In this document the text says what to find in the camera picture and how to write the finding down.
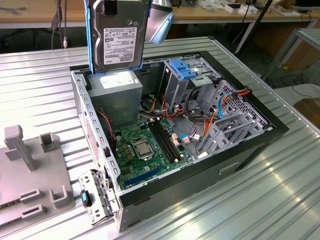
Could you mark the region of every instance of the sticker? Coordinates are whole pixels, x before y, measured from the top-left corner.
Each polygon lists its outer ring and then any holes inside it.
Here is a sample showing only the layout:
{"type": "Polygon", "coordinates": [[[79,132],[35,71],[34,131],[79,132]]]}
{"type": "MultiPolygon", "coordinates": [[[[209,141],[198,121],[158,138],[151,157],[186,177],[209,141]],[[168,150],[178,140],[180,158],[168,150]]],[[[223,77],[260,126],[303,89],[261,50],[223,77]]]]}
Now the sticker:
{"type": "Polygon", "coordinates": [[[104,65],[127,63],[134,60],[136,27],[105,28],[104,65]]]}
{"type": "Polygon", "coordinates": [[[135,80],[128,71],[121,71],[116,74],[102,76],[100,82],[104,89],[110,89],[128,84],[134,84],[135,80]]]}

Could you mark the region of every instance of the white box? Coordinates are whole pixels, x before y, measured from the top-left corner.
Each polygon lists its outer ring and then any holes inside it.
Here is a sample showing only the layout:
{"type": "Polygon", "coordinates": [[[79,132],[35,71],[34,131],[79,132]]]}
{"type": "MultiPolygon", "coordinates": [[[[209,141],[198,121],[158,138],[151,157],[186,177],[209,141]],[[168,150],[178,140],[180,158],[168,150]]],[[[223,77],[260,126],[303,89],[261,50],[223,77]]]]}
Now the white box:
{"type": "Polygon", "coordinates": [[[236,14],[239,11],[240,6],[240,4],[227,4],[225,5],[224,9],[229,13],[236,14]]]}
{"type": "MultiPolygon", "coordinates": [[[[248,5],[241,5],[240,10],[238,13],[241,15],[245,15],[247,12],[248,5]]],[[[258,9],[255,8],[254,6],[249,6],[249,10],[247,14],[256,14],[258,12],[258,9]]]]}

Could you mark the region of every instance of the gray plastic stand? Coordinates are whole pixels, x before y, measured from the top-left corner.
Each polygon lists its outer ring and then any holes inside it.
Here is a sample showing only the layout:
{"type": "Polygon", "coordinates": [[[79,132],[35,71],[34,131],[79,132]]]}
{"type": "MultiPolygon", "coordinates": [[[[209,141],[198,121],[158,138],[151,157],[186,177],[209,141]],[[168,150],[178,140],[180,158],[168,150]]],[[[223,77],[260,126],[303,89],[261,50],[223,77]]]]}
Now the gray plastic stand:
{"type": "Polygon", "coordinates": [[[59,137],[23,141],[20,125],[4,129],[0,148],[0,238],[75,205],[59,137]]]}

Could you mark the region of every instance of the black ram slot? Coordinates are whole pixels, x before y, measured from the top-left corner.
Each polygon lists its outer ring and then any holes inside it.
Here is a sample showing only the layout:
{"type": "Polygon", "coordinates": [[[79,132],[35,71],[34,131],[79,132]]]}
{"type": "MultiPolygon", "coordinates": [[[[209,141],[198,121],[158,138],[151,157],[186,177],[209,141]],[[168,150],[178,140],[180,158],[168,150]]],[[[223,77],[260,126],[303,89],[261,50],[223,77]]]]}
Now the black ram slot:
{"type": "Polygon", "coordinates": [[[150,122],[148,125],[169,162],[173,163],[175,159],[179,160],[181,157],[161,124],[159,122],[150,122]]]}

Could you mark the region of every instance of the ribbed metal surface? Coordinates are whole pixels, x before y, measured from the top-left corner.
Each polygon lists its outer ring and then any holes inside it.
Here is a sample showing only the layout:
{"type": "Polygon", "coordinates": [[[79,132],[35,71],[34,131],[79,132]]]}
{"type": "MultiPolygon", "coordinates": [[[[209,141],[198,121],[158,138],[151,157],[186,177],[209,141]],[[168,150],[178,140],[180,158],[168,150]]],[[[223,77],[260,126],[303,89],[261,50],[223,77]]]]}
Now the ribbed metal surface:
{"type": "Polygon", "coordinates": [[[78,176],[94,167],[77,118],[69,66],[87,63],[87,49],[0,56],[0,140],[20,124],[26,138],[57,133],[76,207],[8,239],[319,239],[320,139],[243,63],[206,37],[145,45],[144,57],[209,51],[248,85],[290,131],[252,164],[125,232],[113,219],[91,228],[78,176]]]}
{"type": "Polygon", "coordinates": [[[320,28],[303,28],[297,35],[320,51],[320,28]]]}

